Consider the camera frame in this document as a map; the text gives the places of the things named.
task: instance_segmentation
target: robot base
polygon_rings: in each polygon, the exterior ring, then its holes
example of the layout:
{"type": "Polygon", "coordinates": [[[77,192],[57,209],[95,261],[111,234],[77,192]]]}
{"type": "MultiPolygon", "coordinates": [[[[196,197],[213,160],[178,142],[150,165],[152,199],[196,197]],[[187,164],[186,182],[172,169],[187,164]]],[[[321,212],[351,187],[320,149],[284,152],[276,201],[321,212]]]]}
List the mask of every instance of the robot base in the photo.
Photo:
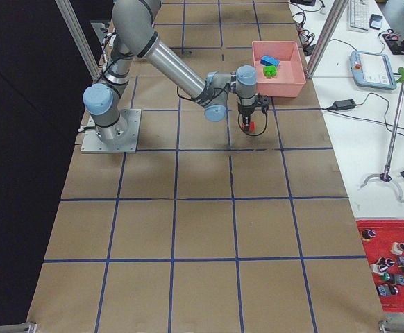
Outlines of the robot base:
{"type": "MultiPolygon", "coordinates": [[[[87,130],[82,143],[82,153],[135,153],[139,138],[141,109],[123,109],[120,111],[121,117],[128,122],[128,130],[124,138],[120,141],[103,142],[99,139],[95,130],[87,130]]],[[[94,121],[90,117],[87,126],[94,126],[94,121]]]]}

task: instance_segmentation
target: blue block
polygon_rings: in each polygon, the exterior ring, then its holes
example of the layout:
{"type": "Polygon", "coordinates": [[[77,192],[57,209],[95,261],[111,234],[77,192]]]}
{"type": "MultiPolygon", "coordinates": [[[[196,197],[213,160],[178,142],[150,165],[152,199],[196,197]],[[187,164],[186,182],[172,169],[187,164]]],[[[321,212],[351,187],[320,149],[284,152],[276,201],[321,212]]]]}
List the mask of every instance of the blue block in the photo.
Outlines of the blue block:
{"type": "Polygon", "coordinates": [[[279,59],[275,59],[269,55],[264,55],[262,58],[260,58],[260,63],[264,66],[278,66],[279,65],[279,59]]]}

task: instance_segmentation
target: white keyboard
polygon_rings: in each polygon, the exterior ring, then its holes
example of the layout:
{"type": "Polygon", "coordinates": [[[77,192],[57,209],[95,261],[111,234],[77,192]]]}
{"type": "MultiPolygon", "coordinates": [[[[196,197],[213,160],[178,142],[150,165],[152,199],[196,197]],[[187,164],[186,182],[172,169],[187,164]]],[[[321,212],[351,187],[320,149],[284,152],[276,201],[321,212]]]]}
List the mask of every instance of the white keyboard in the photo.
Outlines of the white keyboard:
{"type": "Polygon", "coordinates": [[[349,0],[348,29],[361,33],[369,32],[369,14],[366,0],[349,0]]]}

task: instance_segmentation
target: robotic arm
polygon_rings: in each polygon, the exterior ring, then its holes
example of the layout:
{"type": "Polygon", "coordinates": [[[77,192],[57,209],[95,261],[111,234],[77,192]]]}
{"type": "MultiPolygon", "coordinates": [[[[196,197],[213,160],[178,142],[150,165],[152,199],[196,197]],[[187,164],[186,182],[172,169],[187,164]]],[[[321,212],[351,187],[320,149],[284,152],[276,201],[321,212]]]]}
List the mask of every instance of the robotic arm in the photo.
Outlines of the robotic arm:
{"type": "Polygon", "coordinates": [[[221,121],[225,117],[228,93],[236,94],[242,129],[248,132],[254,110],[257,107],[263,112],[268,110],[268,99],[256,95],[254,67],[241,66],[232,73],[211,72],[203,80],[160,40],[153,29],[160,7],[160,0],[118,0],[114,6],[112,19],[117,36],[110,59],[98,81],[83,95],[100,140],[120,140],[128,128],[117,104],[128,84],[134,56],[146,59],[185,91],[193,102],[205,108],[205,117],[210,121],[221,121]]]}

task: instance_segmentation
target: pink bin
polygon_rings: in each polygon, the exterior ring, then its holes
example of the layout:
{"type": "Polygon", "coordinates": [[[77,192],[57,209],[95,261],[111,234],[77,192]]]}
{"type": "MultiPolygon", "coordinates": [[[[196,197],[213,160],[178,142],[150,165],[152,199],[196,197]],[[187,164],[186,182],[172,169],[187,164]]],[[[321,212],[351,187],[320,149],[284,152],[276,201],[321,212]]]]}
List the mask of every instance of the pink bin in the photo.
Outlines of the pink bin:
{"type": "Polygon", "coordinates": [[[305,74],[296,42],[253,42],[253,64],[258,75],[256,90],[262,95],[296,97],[305,84],[305,74]],[[276,77],[264,76],[264,65],[260,64],[262,56],[279,59],[276,77]]]}

